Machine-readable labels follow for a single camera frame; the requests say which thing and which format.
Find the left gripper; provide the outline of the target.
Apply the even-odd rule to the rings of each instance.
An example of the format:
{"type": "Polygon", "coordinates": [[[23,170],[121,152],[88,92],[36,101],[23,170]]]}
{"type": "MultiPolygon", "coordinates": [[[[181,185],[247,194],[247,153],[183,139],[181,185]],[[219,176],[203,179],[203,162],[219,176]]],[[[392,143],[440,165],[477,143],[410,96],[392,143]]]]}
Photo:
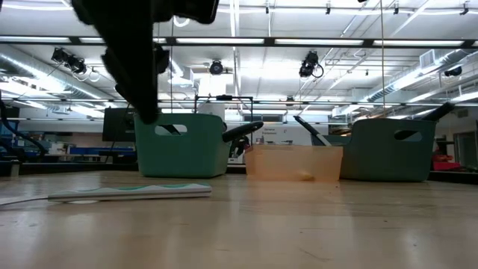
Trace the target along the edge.
{"type": "Polygon", "coordinates": [[[117,83],[115,90],[137,110],[143,123],[150,124],[158,115],[156,75],[170,65],[170,51],[159,43],[153,45],[153,25],[174,16],[209,25],[216,18],[219,1],[71,0],[71,5],[78,20],[93,26],[107,45],[102,60],[117,83]],[[142,42],[119,42],[126,35],[142,42]]]}

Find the black ladle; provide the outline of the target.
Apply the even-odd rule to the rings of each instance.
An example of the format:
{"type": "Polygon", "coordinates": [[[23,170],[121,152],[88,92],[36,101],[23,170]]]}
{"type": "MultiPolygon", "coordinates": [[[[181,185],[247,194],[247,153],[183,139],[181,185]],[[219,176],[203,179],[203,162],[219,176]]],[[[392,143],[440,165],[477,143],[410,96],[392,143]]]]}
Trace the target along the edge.
{"type": "Polygon", "coordinates": [[[245,135],[252,134],[253,132],[262,128],[263,125],[264,123],[262,121],[254,121],[242,126],[238,126],[231,130],[228,130],[224,132],[222,135],[223,142],[224,143],[232,142],[233,140],[241,138],[245,135]]]}

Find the teal-white patterned handle knife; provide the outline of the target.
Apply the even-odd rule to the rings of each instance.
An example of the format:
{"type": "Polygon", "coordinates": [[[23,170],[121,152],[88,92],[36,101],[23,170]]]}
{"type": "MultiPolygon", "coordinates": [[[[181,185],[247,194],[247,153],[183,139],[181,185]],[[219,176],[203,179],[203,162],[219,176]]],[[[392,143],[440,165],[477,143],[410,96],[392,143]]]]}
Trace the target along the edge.
{"type": "Polygon", "coordinates": [[[11,197],[0,199],[0,206],[22,202],[47,200],[49,202],[153,200],[172,198],[210,197],[212,187],[207,184],[146,185],[121,188],[95,188],[80,191],[58,191],[38,197],[11,197]]]}

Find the black slotted spatula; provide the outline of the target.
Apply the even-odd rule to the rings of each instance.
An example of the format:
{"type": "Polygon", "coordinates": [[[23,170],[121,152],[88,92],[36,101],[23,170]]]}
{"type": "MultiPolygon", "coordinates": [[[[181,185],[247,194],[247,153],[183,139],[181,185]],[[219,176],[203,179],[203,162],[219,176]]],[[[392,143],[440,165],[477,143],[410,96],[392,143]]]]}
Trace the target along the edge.
{"type": "Polygon", "coordinates": [[[304,127],[311,134],[311,142],[313,146],[332,146],[332,144],[316,130],[313,126],[307,123],[302,117],[294,116],[294,119],[304,127]]]}

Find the black steel-necked utensil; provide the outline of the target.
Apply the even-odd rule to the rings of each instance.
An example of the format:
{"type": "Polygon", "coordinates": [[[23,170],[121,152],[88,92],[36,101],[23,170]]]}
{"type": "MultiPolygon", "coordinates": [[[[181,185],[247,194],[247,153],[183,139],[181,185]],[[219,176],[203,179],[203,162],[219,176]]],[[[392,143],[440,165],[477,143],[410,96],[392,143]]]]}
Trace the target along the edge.
{"type": "MultiPolygon", "coordinates": [[[[449,114],[453,109],[455,108],[455,105],[452,104],[451,102],[445,102],[442,106],[436,108],[435,110],[429,112],[425,116],[421,117],[420,120],[425,120],[425,121],[433,121],[437,122],[439,121],[442,117],[446,116],[449,114]]],[[[397,140],[405,140],[408,137],[411,137],[417,133],[417,131],[410,131],[410,130],[402,130],[399,131],[394,135],[394,137],[397,140]]]]}

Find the black computer monitor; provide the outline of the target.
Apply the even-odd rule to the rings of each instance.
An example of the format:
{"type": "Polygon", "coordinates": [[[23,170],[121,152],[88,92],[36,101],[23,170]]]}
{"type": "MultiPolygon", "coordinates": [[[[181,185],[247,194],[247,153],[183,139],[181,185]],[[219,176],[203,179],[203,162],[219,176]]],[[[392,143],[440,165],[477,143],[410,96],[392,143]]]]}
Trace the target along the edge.
{"type": "Polygon", "coordinates": [[[107,142],[135,142],[133,108],[106,108],[102,140],[107,142]]]}

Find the teal plastic bin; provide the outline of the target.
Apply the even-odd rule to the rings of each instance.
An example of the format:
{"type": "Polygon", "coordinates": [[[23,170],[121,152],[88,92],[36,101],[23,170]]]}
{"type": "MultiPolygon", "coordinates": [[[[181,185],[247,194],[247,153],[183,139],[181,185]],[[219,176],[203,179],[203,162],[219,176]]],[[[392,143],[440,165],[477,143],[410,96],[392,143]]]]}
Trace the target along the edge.
{"type": "Polygon", "coordinates": [[[212,178],[226,172],[229,143],[223,120],[211,114],[159,114],[152,124],[134,116],[137,162],[143,176],[212,178]],[[159,125],[174,125],[181,135],[161,135],[159,125]]]}

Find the orange plastic tray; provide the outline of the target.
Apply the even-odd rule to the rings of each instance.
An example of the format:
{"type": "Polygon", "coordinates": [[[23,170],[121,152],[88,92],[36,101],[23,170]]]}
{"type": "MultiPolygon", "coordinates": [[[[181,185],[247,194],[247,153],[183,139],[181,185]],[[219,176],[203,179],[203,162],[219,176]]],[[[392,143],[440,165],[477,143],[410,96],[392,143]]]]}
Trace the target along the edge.
{"type": "Polygon", "coordinates": [[[254,145],[245,152],[247,178],[261,181],[336,182],[340,146],[254,145]]]}

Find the blue plastic bin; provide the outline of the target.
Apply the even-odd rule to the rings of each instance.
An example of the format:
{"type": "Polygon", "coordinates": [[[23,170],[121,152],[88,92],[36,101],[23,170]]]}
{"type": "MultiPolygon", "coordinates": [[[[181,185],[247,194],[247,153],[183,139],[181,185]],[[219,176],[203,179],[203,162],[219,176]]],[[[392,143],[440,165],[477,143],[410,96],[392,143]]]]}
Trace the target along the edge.
{"type": "Polygon", "coordinates": [[[431,170],[436,123],[376,118],[359,120],[349,137],[326,135],[343,149],[340,179],[423,182],[431,170]]]}

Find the red crate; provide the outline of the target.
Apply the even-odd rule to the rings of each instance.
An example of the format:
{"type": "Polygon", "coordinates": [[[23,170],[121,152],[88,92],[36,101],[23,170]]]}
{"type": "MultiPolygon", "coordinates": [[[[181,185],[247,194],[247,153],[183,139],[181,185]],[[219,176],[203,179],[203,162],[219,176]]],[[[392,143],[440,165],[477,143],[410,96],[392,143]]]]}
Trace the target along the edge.
{"type": "Polygon", "coordinates": [[[436,154],[432,157],[432,168],[435,171],[452,170],[460,167],[461,164],[454,162],[451,155],[436,154]]]}

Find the silver ventilation duct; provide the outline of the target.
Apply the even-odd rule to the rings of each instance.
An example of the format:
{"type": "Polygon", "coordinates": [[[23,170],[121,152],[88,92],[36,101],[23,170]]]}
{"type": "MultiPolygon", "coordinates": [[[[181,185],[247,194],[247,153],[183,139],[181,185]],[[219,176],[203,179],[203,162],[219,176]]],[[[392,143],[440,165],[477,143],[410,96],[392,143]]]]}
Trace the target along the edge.
{"type": "Polygon", "coordinates": [[[28,57],[25,53],[0,52],[0,61],[12,64],[14,67],[18,67],[22,71],[32,74],[33,77],[37,78],[40,82],[47,86],[53,86],[54,89],[58,89],[60,86],[63,88],[71,87],[94,99],[113,99],[111,95],[81,82],[72,75],[62,72],[59,69],[55,69],[39,60],[28,57]]]}
{"type": "Polygon", "coordinates": [[[385,79],[385,81],[370,90],[361,100],[375,102],[390,93],[408,87],[427,76],[437,72],[444,72],[462,65],[471,55],[478,53],[478,49],[430,49],[419,57],[419,63],[385,79]]]}

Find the black frame rail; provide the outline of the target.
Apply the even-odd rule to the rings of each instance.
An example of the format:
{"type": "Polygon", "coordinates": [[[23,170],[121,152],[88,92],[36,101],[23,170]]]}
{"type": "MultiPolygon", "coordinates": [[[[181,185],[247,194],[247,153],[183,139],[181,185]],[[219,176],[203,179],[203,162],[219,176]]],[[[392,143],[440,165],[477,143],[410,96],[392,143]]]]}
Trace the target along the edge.
{"type": "Polygon", "coordinates": [[[104,163],[15,163],[0,161],[0,177],[10,176],[11,169],[17,166],[19,175],[74,173],[103,170],[138,171],[137,164],[104,164],[104,163]]]}
{"type": "Polygon", "coordinates": [[[428,181],[478,185],[478,173],[431,171],[428,181]]]}

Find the black overhead frame bar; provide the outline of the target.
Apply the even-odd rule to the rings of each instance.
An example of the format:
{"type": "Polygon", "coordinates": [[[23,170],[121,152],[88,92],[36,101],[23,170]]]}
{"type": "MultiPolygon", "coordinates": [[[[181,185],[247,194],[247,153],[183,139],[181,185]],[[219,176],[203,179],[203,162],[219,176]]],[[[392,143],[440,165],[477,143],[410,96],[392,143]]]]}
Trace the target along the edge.
{"type": "MultiPolygon", "coordinates": [[[[330,47],[378,49],[478,49],[478,40],[401,40],[285,37],[154,37],[166,46],[330,47]]],[[[100,37],[0,35],[0,43],[32,45],[100,46],[100,37]]]]}

